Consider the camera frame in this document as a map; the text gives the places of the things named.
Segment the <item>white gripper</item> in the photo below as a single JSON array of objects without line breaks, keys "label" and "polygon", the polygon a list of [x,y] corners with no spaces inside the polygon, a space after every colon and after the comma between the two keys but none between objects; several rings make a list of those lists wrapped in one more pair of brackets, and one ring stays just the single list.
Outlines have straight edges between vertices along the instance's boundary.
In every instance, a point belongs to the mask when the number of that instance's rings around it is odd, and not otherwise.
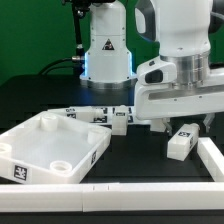
[{"label": "white gripper", "polygon": [[215,112],[224,111],[224,66],[209,68],[207,58],[157,57],[137,68],[134,107],[140,120],[162,118],[172,136],[170,118],[207,114],[206,132]]}]

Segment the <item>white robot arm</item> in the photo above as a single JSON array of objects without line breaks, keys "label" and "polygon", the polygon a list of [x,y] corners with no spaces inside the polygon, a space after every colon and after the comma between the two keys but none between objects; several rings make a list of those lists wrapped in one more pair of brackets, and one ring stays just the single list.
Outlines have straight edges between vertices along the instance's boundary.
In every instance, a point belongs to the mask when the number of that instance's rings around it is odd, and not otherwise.
[{"label": "white robot arm", "polygon": [[174,117],[224,112],[224,68],[209,64],[208,35],[224,23],[224,0],[138,0],[139,35],[159,44],[157,57],[132,73],[125,46],[125,9],[118,0],[90,4],[91,45],[81,83],[92,88],[133,84],[137,119],[153,131],[170,128]]}]

